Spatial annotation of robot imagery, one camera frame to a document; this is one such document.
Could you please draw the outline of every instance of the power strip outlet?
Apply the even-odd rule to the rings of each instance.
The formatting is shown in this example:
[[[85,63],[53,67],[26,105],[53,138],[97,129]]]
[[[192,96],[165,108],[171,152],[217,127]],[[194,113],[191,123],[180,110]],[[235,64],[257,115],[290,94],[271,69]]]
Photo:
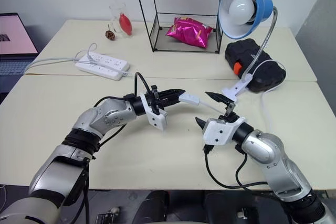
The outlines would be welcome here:
[[[97,62],[97,65],[89,62],[88,55],[85,54],[75,66],[84,72],[93,73],[97,76],[103,76],[112,80],[119,81],[123,76],[123,73],[117,72],[113,69],[118,69],[120,71],[127,71],[130,68],[130,65],[125,60],[120,60],[112,58],[107,55],[101,55],[96,52],[90,52],[90,56],[94,61]]]

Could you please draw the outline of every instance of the floor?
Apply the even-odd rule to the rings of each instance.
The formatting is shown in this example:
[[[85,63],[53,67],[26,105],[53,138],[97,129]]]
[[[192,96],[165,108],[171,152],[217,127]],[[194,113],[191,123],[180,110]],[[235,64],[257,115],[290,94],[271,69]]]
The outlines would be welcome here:
[[[5,208],[16,200],[27,196],[28,187],[23,186],[6,186],[7,200]],[[113,207],[120,207],[120,215],[116,223],[132,223],[133,217],[140,206],[141,202],[150,193],[148,190],[109,190],[109,191],[89,191],[90,203],[90,223],[94,224],[96,216],[103,214]],[[202,207],[202,195],[204,191],[199,190],[174,190],[170,191],[170,211],[167,217],[168,221],[199,221],[207,223],[205,211]],[[258,209],[260,224],[288,223],[281,206],[269,199],[260,197],[250,198],[245,191],[223,191],[230,205],[252,204]],[[336,216],[336,199],[328,198],[336,196],[335,191],[319,191],[319,195],[323,198],[331,211]],[[0,189],[0,207],[4,202],[4,190]],[[76,214],[80,205],[80,199],[69,207],[63,207],[60,215],[59,224],[66,224],[71,221]],[[223,205],[223,211],[227,210],[227,206]],[[76,223],[84,223],[83,213]]]

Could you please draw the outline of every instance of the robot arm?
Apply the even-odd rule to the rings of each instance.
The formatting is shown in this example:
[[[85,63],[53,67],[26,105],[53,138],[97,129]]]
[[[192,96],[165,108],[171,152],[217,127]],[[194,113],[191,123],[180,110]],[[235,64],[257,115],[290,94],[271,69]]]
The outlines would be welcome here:
[[[133,94],[123,99],[106,99],[102,105],[85,111],[34,176],[29,196],[10,205],[0,224],[56,223],[61,206],[77,201],[88,179],[88,166],[99,150],[99,141],[111,129],[147,114],[149,122],[160,129],[166,126],[164,108],[179,102],[184,90],[162,92],[152,86],[152,94]]]
[[[225,115],[207,122],[196,118],[203,129],[203,140],[208,150],[215,145],[231,142],[247,153],[261,168],[270,189],[282,201],[283,207],[297,223],[335,224],[330,210],[320,201],[298,166],[285,153],[280,138],[263,133],[246,123],[233,112],[233,101],[207,92],[217,102],[227,105]]]

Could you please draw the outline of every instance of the pink snack bag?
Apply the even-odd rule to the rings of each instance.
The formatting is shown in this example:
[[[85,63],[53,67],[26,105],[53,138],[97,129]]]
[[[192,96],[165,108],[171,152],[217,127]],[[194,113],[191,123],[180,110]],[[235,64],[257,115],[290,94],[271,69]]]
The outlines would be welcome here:
[[[189,45],[206,48],[211,31],[211,27],[192,18],[178,17],[166,35]]]

